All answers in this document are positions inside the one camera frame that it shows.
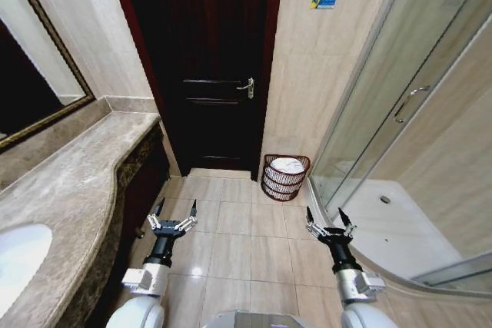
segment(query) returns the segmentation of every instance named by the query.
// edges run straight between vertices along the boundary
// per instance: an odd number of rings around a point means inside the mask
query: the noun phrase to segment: shower door handle
[[[394,121],[397,122],[397,123],[404,123],[405,121],[407,121],[406,118],[399,118],[398,115],[400,115],[401,111],[403,110],[403,108],[405,107],[405,105],[408,104],[408,102],[410,101],[410,99],[412,99],[412,96],[418,94],[419,92],[427,92],[431,89],[431,86],[430,85],[427,85],[427,86],[422,86],[421,88],[416,88],[415,90],[412,90],[410,92],[410,94],[408,94],[407,98],[404,100],[403,103],[401,103],[400,107],[398,108],[398,110],[394,113]]]

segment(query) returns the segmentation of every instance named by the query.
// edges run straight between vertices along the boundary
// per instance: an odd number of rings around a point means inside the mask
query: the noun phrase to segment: mirror
[[[94,100],[39,0],[0,2],[0,152]]]

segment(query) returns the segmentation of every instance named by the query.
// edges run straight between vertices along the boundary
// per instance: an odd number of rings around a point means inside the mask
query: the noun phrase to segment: marble countertop
[[[154,113],[112,112],[0,193],[0,230],[46,224],[43,264],[0,326],[54,326],[105,238],[116,168],[158,122]]]

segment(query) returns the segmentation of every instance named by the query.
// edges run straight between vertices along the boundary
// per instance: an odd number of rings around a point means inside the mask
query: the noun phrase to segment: sink
[[[38,271],[52,238],[52,230],[44,224],[0,232],[0,318]]]

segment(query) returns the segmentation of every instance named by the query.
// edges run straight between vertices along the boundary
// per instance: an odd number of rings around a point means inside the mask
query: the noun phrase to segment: bathroom
[[[492,326],[492,0],[312,3],[2,0],[6,74],[41,80],[2,84],[1,327],[105,326],[155,242],[147,214],[195,200],[166,327],[229,310],[341,326],[306,207],[351,218],[397,326]],[[266,154],[311,160],[293,200],[261,188]],[[2,244],[18,230],[24,264]]]

